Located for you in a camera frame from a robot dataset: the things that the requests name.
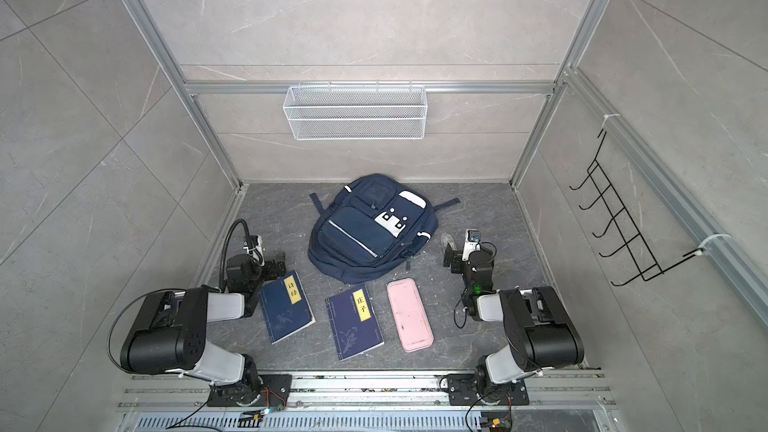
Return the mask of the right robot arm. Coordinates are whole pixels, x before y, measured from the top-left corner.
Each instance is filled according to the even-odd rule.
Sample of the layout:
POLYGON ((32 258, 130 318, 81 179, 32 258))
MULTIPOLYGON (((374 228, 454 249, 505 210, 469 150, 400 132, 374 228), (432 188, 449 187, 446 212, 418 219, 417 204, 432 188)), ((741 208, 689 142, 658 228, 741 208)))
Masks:
POLYGON ((519 383, 547 369, 580 364, 584 345, 560 297, 551 286, 495 289, 496 249, 489 242, 467 242, 459 251, 445 246, 443 265, 462 277, 464 289, 456 307, 463 328, 470 319, 503 325, 506 343, 481 357, 475 368, 475 388, 519 383))

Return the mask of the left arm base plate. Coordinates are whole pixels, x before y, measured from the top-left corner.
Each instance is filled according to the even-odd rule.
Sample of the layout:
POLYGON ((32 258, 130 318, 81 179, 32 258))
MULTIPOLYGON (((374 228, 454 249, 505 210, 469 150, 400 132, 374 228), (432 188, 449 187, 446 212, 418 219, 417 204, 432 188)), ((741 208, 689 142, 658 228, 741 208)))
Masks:
POLYGON ((261 375, 259 384, 244 379, 236 384, 212 386, 206 405, 209 407, 284 408, 290 395, 290 374, 261 375))

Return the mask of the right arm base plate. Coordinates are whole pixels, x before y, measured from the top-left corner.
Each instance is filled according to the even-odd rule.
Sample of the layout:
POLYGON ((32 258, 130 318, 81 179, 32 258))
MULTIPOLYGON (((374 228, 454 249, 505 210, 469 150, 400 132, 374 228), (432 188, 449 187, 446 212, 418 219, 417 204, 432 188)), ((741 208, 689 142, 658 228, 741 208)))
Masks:
POLYGON ((493 384, 474 374, 448 374, 439 379, 438 386, 448 395, 452 406, 469 406, 474 403, 512 406, 530 404, 522 381, 493 384))

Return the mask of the navy blue student backpack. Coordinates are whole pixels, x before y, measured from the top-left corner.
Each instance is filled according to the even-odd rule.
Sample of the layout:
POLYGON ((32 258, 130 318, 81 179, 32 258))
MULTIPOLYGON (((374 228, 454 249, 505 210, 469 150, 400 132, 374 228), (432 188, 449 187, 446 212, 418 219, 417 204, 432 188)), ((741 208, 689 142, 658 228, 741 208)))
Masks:
POLYGON ((308 245, 310 262, 324 275, 357 285, 378 279, 418 254, 438 229, 434 205, 419 192, 383 174, 346 184, 331 202, 310 194, 319 213, 308 245))

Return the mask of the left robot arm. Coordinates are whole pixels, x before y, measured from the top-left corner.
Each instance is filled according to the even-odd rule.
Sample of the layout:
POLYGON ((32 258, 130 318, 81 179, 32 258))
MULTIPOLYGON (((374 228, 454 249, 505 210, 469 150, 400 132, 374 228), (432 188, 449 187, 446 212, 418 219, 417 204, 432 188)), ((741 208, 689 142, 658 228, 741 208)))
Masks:
POLYGON ((163 288, 134 299, 139 309, 120 353, 112 353, 111 327, 107 356, 125 373, 186 376, 222 394, 258 395, 263 380, 255 360, 210 342, 207 326, 253 316, 262 287, 285 274, 284 260, 266 259, 261 238, 238 218, 225 235, 217 285, 163 288))

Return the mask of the purple book yellow label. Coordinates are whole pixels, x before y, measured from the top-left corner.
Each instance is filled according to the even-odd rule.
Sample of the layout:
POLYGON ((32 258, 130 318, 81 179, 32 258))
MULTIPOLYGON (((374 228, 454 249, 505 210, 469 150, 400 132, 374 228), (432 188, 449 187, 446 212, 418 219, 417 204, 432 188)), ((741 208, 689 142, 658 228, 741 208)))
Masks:
POLYGON ((339 361, 361 355, 384 343, 364 284, 327 298, 325 305, 339 361))

